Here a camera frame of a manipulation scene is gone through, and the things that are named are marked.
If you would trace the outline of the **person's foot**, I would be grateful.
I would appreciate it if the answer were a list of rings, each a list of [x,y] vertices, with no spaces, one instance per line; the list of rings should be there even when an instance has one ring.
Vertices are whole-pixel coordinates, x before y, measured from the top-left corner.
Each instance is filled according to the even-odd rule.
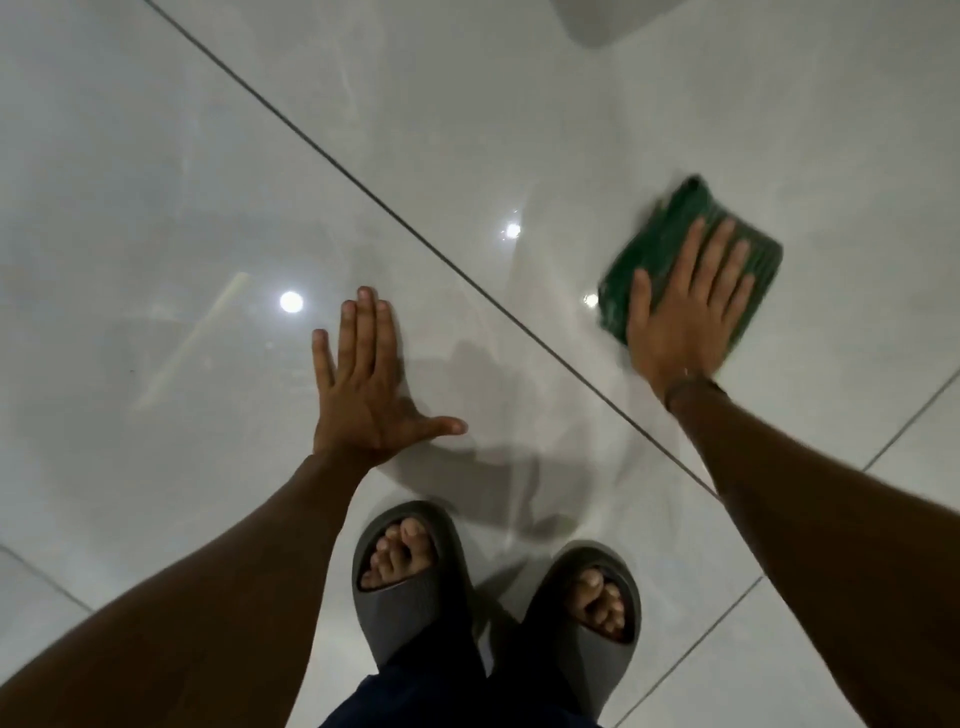
[[[574,575],[565,597],[567,613],[579,624],[614,642],[624,642],[626,604],[618,585],[596,567]]]
[[[358,588],[385,589],[423,573],[437,563],[437,553],[426,524],[417,516],[394,520],[376,535],[366,555]]]

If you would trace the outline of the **person's left foot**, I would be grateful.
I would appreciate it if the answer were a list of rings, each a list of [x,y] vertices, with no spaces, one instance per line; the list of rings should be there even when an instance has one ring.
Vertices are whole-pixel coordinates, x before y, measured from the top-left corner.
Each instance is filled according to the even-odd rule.
[[[358,588],[385,589],[423,573],[437,563],[437,553],[426,524],[417,516],[394,520],[376,535],[366,555]]]

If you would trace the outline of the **dark blue trousers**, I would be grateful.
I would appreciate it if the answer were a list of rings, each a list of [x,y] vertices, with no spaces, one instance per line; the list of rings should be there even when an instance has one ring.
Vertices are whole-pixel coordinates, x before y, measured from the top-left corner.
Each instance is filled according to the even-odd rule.
[[[517,627],[488,675],[464,619],[444,616],[367,676],[319,728],[600,728],[546,637]]]

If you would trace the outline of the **person's left forearm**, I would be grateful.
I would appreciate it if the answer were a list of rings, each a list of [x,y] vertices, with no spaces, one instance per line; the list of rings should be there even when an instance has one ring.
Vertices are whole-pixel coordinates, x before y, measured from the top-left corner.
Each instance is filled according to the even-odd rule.
[[[308,456],[234,527],[0,685],[0,728],[285,728],[372,463],[355,449]]]

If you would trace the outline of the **person's right forearm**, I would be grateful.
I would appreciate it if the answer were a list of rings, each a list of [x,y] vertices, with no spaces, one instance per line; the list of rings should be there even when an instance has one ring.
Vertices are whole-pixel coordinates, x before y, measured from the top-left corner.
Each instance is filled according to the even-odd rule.
[[[960,513],[711,391],[672,416],[734,525],[869,728],[960,728]]]

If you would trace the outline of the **person's left hand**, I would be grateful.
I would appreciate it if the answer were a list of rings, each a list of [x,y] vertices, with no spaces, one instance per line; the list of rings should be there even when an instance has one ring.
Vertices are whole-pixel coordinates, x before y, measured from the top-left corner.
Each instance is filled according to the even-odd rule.
[[[409,419],[427,416],[402,394],[400,338],[393,308],[375,293],[375,364],[370,375],[354,374],[357,291],[340,308],[337,349],[330,353],[335,384],[318,392],[318,422],[312,455],[367,471],[409,445]]]

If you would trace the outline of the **person's right foot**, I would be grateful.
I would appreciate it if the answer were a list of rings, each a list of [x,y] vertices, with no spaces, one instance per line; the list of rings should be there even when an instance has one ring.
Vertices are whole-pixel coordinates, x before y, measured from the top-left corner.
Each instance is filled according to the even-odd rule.
[[[574,575],[565,597],[567,613],[579,624],[614,642],[624,642],[626,604],[618,585],[596,567]]]

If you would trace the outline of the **grey slide sandal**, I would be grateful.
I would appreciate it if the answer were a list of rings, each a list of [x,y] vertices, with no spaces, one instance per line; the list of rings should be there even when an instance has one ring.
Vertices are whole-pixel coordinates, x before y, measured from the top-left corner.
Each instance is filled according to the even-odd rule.
[[[364,575],[391,527],[417,521],[427,539],[431,564],[382,586],[365,586]],[[474,614],[461,542],[448,513],[429,500],[396,505],[370,522],[357,541],[352,562],[352,593],[358,624],[378,669],[387,666],[429,627],[452,618],[472,636]]]
[[[624,641],[613,641],[575,620],[566,596],[574,576],[600,570],[621,591],[626,604]],[[517,657],[537,659],[549,678],[546,696],[579,719],[596,723],[627,673],[642,632],[639,586],[618,554],[589,540],[570,543],[546,571],[519,627]]]

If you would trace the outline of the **dark wristband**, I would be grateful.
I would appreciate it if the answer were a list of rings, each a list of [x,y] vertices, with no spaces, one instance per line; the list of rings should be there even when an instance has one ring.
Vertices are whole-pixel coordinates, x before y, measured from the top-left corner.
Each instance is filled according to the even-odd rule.
[[[678,399],[682,398],[689,392],[695,391],[710,391],[717,393],[724,398],[728,397],[727,392],[712,378],[706,377],[702,374],[689,375],[684,377],[682,380],[675,382],[665,391],[662,400],[664,408],[668,413],[673,414],[674,407],[676,406]]]

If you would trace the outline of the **green cleaning cloth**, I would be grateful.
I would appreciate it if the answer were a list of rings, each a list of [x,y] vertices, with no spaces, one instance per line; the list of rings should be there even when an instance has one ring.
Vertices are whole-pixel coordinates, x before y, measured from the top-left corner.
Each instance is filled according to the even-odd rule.
[[[685,178],[676,190],[662,199],[647,221],[613,259],[597,289],[598,324],[619,343],[627,344],[629,301],[635,271],[644,269],[651,281],[651,305],[660,303],[674,263],[690,226],[699,218],[706,224],[706,235],[714,233],[726,219],[735,221],[732,243],[750,242],[743,272],[753,276],[749,302],[730,335],[729,348],[735,349],[756,316],[784,259],[784,246],[728,210],[714,197],[702,176]]]

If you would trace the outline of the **person's right hand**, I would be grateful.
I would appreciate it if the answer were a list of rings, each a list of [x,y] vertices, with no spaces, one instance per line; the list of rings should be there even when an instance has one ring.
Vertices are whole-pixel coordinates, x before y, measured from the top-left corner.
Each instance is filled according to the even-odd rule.
[[[732,236],[709,301],[695,301],[690,284],[707,225],[699,218],[684,238],[658,306],[652,308],[651,333],[642,346],[628,346],[630,363],[663,403],[666,390],[688,376],[712,378],[724,362],[732,334],[726,334],[724,310],[734,294],[750,252],[750,242]]]

